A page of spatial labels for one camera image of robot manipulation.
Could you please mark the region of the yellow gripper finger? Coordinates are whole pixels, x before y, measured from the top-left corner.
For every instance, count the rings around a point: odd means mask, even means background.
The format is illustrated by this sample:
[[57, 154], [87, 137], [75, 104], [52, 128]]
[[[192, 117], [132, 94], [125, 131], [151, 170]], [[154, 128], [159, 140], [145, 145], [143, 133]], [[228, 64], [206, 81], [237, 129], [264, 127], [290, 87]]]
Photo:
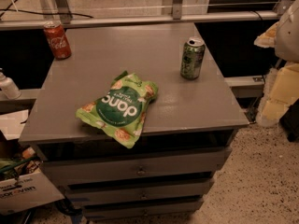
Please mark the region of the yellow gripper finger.
[[263, 127], [277, 124], [298, 99], [299, 63], [286, 62], [280, 69], [271, 68], [265, 78], [256, 122]]
[[275, 38], [277, 34], [278, 22], [270, 26], [264, 33], [254, 40], [254, 45], [260, 48], [273, 48], [276, 44]]

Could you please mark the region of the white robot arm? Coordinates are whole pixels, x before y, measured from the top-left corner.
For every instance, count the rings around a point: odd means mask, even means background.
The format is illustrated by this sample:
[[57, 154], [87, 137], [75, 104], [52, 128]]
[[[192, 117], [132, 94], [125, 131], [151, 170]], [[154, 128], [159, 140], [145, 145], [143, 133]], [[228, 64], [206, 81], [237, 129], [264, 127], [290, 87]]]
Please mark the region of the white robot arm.
[[271, 68], [265, 77], [263, 98], [256, 122], [271, 127], [279, 122], [299, 99], [299, 0], [295, 0], [280, 20], [254, 40], [260, 48], [273, 48], [285, 61], [282, 68]]

